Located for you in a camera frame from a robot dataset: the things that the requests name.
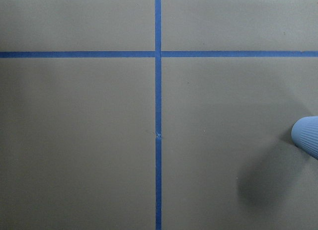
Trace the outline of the blue ribbed plastic cup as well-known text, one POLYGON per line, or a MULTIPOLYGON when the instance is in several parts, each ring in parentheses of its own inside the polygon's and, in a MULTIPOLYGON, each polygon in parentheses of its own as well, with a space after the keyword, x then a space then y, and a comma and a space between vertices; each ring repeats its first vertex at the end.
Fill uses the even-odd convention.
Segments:
POLYGON ((318 117, 309 116, 299 119, 292 127, 293 143, 311 157, 318 159, 318 117))

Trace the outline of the brown paper table cover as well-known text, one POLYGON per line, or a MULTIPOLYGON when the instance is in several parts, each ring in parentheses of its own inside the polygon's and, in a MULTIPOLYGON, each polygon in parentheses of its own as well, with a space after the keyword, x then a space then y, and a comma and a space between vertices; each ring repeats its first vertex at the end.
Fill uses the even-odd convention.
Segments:
POLYGON ((0 0, 3 230, 315 230, 318 0, 0 0))

